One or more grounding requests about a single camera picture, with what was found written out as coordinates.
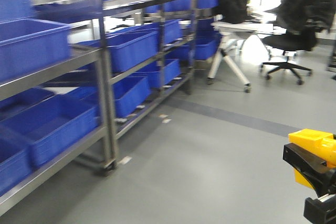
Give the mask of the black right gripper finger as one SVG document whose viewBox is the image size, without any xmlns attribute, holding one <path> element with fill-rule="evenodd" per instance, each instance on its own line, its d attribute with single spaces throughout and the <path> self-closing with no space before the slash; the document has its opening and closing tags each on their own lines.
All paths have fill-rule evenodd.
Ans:
<svg viewBox="0 0 336 224">
<path fill-rule="evenodd" d="M 303 216 L 311 223 L 335 223 L 335 195 L 305 199 Z"/>
<path fill-rule="evenodd" d="M 317 195 L 335 194 L 335 168 L 304 148 L 289 143 L 284 146 L 283 160 L 312 186 Z"/>
</svg>

